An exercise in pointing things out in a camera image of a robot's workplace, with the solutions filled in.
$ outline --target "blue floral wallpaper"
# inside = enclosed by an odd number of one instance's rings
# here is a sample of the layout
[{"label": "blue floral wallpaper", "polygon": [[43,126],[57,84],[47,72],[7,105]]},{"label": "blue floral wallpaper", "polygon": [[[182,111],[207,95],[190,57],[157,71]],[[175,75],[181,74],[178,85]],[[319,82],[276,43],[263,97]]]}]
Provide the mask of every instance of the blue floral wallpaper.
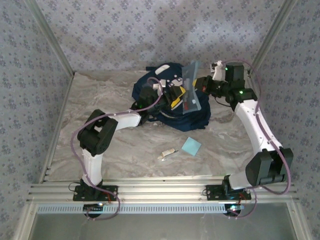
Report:
[{"label": "blue floral wallpaper", "polygon": [[0,1],[0,239],[38,181],[69,82],[21,0]]},{"label": "blue floral wallpaper", "polygon": [[300,0],[260,73],[269,125],[295,155],[298,186],[312,235],[320,239],[320,2]]},{"label": "blue floral wallpaper", "polygon": [[72,68],[86,71],[252,60],[283,0],[37,2]]}]

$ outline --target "light blue sticky note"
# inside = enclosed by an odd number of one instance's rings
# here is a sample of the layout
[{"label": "light blue sticky note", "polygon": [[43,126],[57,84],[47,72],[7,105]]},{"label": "light blue sticky note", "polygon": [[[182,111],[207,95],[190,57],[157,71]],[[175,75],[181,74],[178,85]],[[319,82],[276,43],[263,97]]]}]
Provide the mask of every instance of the light blue sticky note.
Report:
[{"label": "light blue sticky note", "polygon": [[188,139],[185,141],[185,143],[182,146],[182,150],[187,152],[188,154],[191,154],[192,156],[195,156],[201,146],[200,142],[197,142],[191,137],[188,137]]}]

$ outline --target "blue paper square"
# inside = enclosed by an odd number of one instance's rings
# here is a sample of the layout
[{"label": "blue paper square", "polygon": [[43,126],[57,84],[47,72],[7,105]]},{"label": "blue paper square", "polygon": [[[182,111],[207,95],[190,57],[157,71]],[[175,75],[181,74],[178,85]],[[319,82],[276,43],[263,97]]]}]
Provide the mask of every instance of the blue paper square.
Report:
[{"label": "blue paper square", "polygon": [[188,137],[188,139],[185,141],[185,143],[182,146],[182,150],[187,152],[188,154],[191,154],[192,156],[195,156],[201,146],[200,142],[197,142],[191,137]]}]

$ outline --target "white marble floor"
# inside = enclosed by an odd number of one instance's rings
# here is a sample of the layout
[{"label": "white marble floor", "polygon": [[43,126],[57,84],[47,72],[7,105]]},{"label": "white marble floor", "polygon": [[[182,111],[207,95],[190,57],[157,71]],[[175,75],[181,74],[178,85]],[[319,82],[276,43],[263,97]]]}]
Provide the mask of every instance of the white marble floor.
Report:
[{"label": "white marble floor", "polygon": [[[76,73],[63,116],[51,170],[47,180],[72,181],[82,176],[82,169],[70,148],[72,132],[83,125],[95,109],[114,113],[127,110],[133,103],[134,83],[145,71]],[[102,176],[107,178],[226,175],[243,170],[253,157],[245,127],[231,108],[210,98],[211,118],[203,130],[181,132],[160,122],[115,132],[104,153]],[[191,137],[202,145],[191,156],[181,150]],[[74,141],[81,154],[78,140]],[[179,150],[161,161],[162,151]]]}]

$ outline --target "navy blue backpack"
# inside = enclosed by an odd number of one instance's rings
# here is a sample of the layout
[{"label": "navy blue backpack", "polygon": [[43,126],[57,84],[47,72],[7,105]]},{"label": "navy blue backpack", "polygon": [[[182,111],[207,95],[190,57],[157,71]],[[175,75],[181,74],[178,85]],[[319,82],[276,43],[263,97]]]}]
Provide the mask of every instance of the navy blue backpack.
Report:
[{"label": "navy blue backpack", "polygon": [[[149,77],[155,77],[159,80],[166,80],[166,88],[170,86],[182,86],[182,65],[179,63],[164,63],[154,68],[146,75],[141,77],[133,86],[132,97],[138,100],[139,94],[144,86],[146,86]],[[211,116],[209,96],[201,91],[196,91],[196,95],[201,105],[201,110],[183,114],[183,105],[171,110],[163,110],[161,113],[154,115],[149,121],[160,121],[172,128],[182,132],[195,129],[205,129],[209,124]]]}]

